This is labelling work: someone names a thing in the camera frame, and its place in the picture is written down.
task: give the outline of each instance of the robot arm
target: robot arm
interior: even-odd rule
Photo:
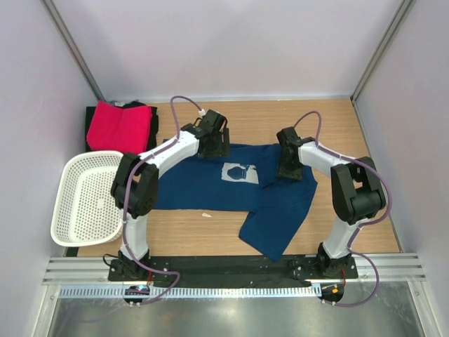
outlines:
[[[282,148],[279,176],[300,180],[302,167],[310,166],[330,178],[337,217],[329,237],[319,245],[317,262],[324,276],[335,276],[350,258],[349,245],[360,226],[385,207],[378,177],[357,164],[361,161],[375,169],[374,162],[369,157],[349,161],[354,158],[316,144],[313,138],[301,139],[293,127],[281,130],[277,137]],[[354,181],[361,183],[361,187],[356,188]]]
[[[126,184],[130,172],[142,159],[150,157],[137,171],[139,181],[132,182],[128,214],[127,239],[128,245],[138,260],[149,259],[147,245],[147,218],[157,199],[159,178],[183,159],[198,155],[199,157],[228,157],[230,153],[229,129],[224,116],[213,110],[208,110],[203,118],[195,123],[181,128],[179,137],[174,137],[166,143],[140,155],[125,154],[119,164],[112,185],[112,196],[116,206],[123,212]],[[129,267],[135,267],[124,243],[119,257],[126,261]]]

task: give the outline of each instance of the white wall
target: white wall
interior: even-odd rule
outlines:
[[[0,5],[0,330],[29,336],[48,259],[65,162],[82,151],[95,98],[37,0]]]
[[[55,0],[106,98],[350,95],[400,0]]]
[[[393,190],[391,214],[402,247],[419,254],[446,333],[448,16],[447,0],[416,1],[358,101],[370,151]]]

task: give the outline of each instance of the navy blue t-shirt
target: navy blue t-shirt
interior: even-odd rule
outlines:
[[[161,177],[154,208],[249,211],[239,237],[278,260],[316,190],[308,166],[301,181],[277,178],[280,153],[279,144],[231,144],[231,157],[187,158]]]

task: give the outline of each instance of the metal corner post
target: metal corner post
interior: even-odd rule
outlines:
[[[354,93],[351,96],[351,101],[353,105],[357,102],[358,98],[360,97],[360,94],[363,88],[365,87],[366,83],[368,82],[369,78],[371,77],[371,74],[379,64],[379,61],[382,59],[382,56],[387,51],[388,47],[393,41],[394,36],[398,32],[399,27],[401,26],[404,19],[407,17],[407,14],[410,12],[410,9],[412,8],[414,3],[415,0],[402,0],[401,4],[396,10],[387,28],[387,31],[384,33],[384,36],[380,40],[380,43],[377,45],[377,48],[373,53],[373,56],[371,56],[370,62],[366,66],[365,71],[363,72],[360,80],[357,83]]]
[[[62,40],[64,40],[64,43],[68,47],[70,53],[73,56],[73,59],[75,63],[78,65],[79,70],[83,74],[84,78],[88,82],[89,86],[92,89],[92,92],[95,94],[96,98],[98,100],[105,100],[105,97],[103,96],[100,87],[98,86],[95,78],[93,77],[91,71],[89,70],[89,67],[86,64],[86,61],[84,60],[81,52],[78,49],[78,46],[75,43],[75,40],[73,39],[72,35],[70,34],[69,29],[67,28],[66,24],[64,23],[64,20],[62,19],[58,9],[56,8],[55,4],[53,3],[53,0],[41,0],[41,3],[43,7],[47,10],[51,20],[55,24],[56,28],[58,29]]]

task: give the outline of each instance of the gray floor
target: gray floor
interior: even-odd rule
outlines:
[[[348,284],[342,302],[365,298],[372,283]],[[332,308],[317,298],[163,300],[121,308],[122,299],[59,300],[51,337],[424,336],[406,282],[381,283],[357,308]]]

